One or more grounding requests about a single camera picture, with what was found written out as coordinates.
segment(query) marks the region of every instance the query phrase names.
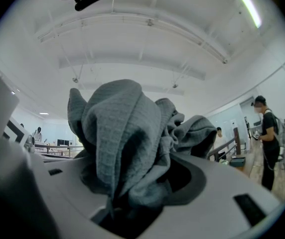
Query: person in background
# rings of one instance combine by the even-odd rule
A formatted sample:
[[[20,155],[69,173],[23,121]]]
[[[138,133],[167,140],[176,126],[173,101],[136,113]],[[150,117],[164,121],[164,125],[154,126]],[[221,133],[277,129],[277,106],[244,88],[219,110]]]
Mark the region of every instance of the person in background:
[[[214,144],[213,144],[213,149],[216,149],[216,148],[218,148],[218,147],[224,145],[224,144],[227,143],[227,142],[228,142],[228,141],[227,141],[226,137],[224,137],[224,136],[222,135],[222,130],[221,130],[221,128],[220,128],[220,127],[217,127],[217,136],[216,136],[216,140],[215,140],[215,142],[214,142]],[[224,147],[222,150],[220,150],[220,151],[218,152],[219,158],[220,158],[221,156],[223,156],[223,155],[226,153],[226,151],[227,151],[228,149],[229,149],[229,146],[228,146],[228,148],[227,148],[227,147]],[[222,157],[222,159],[226,160],[226,159],[227,159],[227,155],[225,155],[224,157]]]
[[[247,130],[248,130],[249,139],[251,139],[250,130],[249,130],[250,124],[249,124],[249,122],[247,121],[247,117],[244,117],[244,120],[246,121],[246,126],[247,126]]]
[[[41,127],[39,126],[37,130],[32,135],[35,141],[42,141]]]
[[[263,96],[257,96],[254,104],[255,113],[263,114],[262,134],[254,137],[255,140],[262,140],[263,143],[263,175],[262,185],[271,191],[274,181],[274,166],[279,158],[280,146],[274,134],[278,134],[278,124],[272,111],[267,106],[267,101]]]

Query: man wearing black cap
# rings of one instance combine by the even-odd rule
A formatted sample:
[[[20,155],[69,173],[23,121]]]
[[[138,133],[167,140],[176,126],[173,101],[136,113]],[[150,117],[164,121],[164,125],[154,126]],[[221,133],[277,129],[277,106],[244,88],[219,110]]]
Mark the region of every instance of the man wearing black cap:
[[[275,137],[275,133],[279,132],[278,124],[272,111],[268,108],[266,99],[258,96],[255,103],[252,104],[256,113],[263,114],[262,134],[254,137],[256,140],[262,140],[264,161],[262,185],[271,190],[274,181],[274,166],[280,154],[279,142]]]

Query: railing post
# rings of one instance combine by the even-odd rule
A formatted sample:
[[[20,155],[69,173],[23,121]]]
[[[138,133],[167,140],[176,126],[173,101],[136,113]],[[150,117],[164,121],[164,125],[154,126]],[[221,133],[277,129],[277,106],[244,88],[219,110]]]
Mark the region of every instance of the railing post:
[[[237,155],[241,155],[241,144],[240,144],[240,137],[239,137],[239,131],[238,128],[234,128],[234,138],[236,141],[236,150],[237,150]]]

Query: fluorescent tube light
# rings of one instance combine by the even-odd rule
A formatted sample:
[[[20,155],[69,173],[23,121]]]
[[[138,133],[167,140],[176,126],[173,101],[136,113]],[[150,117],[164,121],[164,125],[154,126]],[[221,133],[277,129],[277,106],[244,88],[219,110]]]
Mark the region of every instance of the fluorescent tube light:
[[[256,25],[257,28],[259,28],[262,24],[262,21],[252,1],[251,0],[242,0],[242,1],[249,10],[249,13],[251,14],[251,17],[254,21],[254,24]]]

